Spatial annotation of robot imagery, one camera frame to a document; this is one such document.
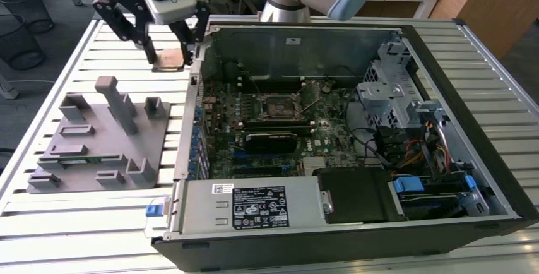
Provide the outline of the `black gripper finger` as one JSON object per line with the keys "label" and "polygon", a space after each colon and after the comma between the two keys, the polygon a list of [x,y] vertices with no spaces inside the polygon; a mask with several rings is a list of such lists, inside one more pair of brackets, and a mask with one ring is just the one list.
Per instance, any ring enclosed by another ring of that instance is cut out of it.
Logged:
{"label": "black gripper finger", "polygon": [[194,15],[198,18],[194,29],[189,27],[186,20],[170,24],[170,29],[181,42],[185,65],[187,66],[193,65],[195,47],[205,40],[210,21],[210,0],[198,0]]}
{"label": "black gripper finger", "polygon": [[93,7],[122,41],[131,40],[145,50],[150,64],[157,62],[157,51],[149,34],[154,22],[145,0],[94,0]]}

